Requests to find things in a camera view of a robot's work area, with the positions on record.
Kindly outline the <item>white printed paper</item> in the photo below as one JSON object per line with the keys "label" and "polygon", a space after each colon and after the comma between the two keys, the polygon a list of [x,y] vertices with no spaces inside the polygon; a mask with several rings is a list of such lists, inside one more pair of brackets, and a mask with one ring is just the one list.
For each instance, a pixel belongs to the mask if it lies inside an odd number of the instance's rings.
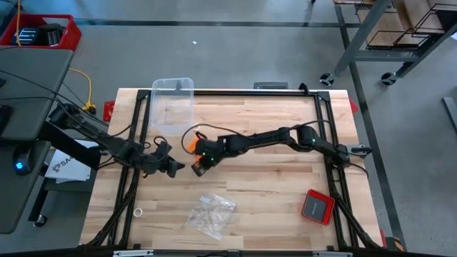
{"label": "white printed paper", "polygon": [[56,183],[85,182],[91,177],[91,168],[63,151],[55,149],[44,177],[54,179]]}

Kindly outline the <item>grey cart with wooden top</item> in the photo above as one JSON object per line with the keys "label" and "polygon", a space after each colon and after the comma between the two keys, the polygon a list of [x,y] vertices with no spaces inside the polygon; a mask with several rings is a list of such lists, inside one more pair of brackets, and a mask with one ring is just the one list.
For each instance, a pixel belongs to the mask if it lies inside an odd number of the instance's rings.
{"label": "grey cart with wooden top", "polygon": [[417,49],[368,50],[366,39],[392,0],[333,0],[338,26],[343,37],[345,51],[330,73],[320,77],[323,85],[330,86],[337,77],[357,61],[401,62],[394,72],[386,72],[380,82],[390,86],[403,78],[424,60],[443,41],[457,32],[457,24],[441,36],[432,36]]}

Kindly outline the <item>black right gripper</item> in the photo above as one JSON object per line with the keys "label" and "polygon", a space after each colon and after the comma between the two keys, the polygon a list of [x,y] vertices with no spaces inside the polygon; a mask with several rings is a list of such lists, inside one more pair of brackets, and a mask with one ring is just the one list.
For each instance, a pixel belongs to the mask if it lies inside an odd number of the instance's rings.
{"label": "black right gripper", "polygon": [[222,160],[224,151],[224,140],[218,138],[216,141],[207,138],[199,138],[196,141],[194,152],[197,156],[196,163],[191,168],[198,176],[203,176],[210,167],[216,166]]}

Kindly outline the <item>clear plastic bin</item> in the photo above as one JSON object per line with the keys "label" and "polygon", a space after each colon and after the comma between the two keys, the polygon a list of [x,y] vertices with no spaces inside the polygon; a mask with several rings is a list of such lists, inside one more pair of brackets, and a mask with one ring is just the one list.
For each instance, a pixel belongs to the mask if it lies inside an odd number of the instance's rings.
{"label": "clear plastic bin", "polygon": [[157,79],[151,87],[149,123],[162,136],[181,136],[194,125],[194,81]]}

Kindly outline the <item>clear plastic bag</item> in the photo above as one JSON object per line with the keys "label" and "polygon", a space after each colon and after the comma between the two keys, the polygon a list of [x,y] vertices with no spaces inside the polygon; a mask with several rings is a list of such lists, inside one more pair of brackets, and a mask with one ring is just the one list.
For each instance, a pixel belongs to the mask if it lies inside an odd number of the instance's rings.
{"label": "clear plastic bag", "polygon": [[212,193],[200,196],[199,204],[190,212],[186,225],[221,240],[236,210],[236,204],[224,197]]}

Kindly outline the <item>red plastic crate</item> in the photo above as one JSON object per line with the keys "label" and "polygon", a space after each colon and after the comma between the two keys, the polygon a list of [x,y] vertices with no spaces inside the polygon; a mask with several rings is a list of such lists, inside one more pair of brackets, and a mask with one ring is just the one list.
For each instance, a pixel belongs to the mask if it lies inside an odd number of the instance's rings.
{"label": "red plastic crate", "polygon": [[10,43],[12,36],[24,27],[39,28],[46,24],[60,24],[65,28],[60,43],[56,46],[42,46],[38,40],[34,45],[21,46],[32,49],[65,49],[75,51],[81,39],[81,31],[69,14],[17,14],[9,22],[4,32],[0,35],[0,46],[17,46]]}

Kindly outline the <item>grey desk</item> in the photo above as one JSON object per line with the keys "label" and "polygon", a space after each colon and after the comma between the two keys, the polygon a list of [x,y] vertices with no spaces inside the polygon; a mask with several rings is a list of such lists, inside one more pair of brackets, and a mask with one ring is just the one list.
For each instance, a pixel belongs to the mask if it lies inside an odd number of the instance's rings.
{"label": "grey desk", "polygon": [[[72,57],[69,50],[0,49],[0,106],[11,108],[0,132],[0,234],[15,231],[49,152],[51,144],[38,135]],[[33,169],[25,176],[14,170],[17,148],[31,149]]]}

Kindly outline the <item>red black square case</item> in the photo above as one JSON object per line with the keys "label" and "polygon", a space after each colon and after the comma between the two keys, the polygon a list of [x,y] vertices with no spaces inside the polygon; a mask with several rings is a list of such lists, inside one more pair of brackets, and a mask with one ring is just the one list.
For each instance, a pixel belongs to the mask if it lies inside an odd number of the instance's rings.
{"label": "red black square case", "polygon": [[331,215],[334,210],[335,200],[319,191],[309,189],[306,194],[301,215],[327,226],[330,224]]}

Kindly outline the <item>orange elastic bandage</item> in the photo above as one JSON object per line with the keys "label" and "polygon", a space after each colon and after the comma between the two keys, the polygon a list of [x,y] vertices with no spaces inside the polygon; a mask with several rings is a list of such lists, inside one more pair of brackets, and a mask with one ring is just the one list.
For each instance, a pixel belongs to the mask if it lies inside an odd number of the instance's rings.
{"label": "orange elastic bandage", "polygon": [[192,165],[194,168],[200,168],[200,158],[201,156],[196,154],[196,144],[200,138],[198,136],[194,136],[192,139],[191,143],[186,147],[186,150],[194,156],[195,158],[195,163]]}

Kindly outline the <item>silver bracket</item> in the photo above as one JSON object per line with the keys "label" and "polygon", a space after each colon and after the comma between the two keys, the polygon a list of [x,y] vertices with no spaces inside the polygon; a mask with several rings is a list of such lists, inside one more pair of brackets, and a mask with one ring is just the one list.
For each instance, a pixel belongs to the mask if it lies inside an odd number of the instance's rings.
{"label": "silver bracket", "polygon": [[112,257],[149,257],[154,256],[153,250],[114,251]]}
{"label": "silver bracket", "polygon": [[353,257],[352,253],[340,251],[313,251],[313,257]]}

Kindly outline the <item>grey bracket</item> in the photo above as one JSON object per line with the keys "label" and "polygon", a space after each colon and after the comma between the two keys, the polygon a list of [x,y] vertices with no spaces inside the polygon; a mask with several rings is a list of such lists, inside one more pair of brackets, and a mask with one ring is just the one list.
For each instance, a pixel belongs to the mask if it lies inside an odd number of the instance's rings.
{"label": "grey bracket", "polygon": [[287,82],[273,82],[273,81],[254,82],[253,89],[266,89],[266,90],[288,89],[288,83]]}

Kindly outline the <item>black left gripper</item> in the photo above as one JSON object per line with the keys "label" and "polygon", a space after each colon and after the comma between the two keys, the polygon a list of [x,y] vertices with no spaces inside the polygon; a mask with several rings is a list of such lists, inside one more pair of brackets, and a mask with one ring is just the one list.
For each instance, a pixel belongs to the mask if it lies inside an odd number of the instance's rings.
{"label": "black left gripper", "polygon": [[185,164],[170,158],[170,150],[171,146],[162,141],[153,153],[143,154],[140,158],[140,164],[144,175],[151,175],[160,171],[166,173],[170,178],[175,178],[177,171],[184,168]]}

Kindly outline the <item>black electronic device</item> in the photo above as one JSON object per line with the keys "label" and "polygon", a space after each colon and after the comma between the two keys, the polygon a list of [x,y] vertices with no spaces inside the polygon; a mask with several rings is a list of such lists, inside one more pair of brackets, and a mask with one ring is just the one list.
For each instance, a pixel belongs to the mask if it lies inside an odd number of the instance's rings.
{"label": "black electronic device", "polygon": [[24,27],[15,32],[11,38],[12,45],[30,46],[34,45],[39,37],[39,29],[34,27]]}
{"label": "black electronic device", "polygon": [[56,46],[60,43],[65,28],[60,24],[46,24],[39,27],[38,42],[42,46]]}

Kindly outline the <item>black round lit device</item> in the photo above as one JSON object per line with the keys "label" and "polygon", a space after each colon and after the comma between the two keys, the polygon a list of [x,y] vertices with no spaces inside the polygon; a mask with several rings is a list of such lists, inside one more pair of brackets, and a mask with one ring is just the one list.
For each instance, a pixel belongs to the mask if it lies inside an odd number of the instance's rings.
{"label": "black round lit device", "polygon": [[13,166],[15,172],[20,176],[25,176],[32,172],[31,149],[17,148],[13,154]]}

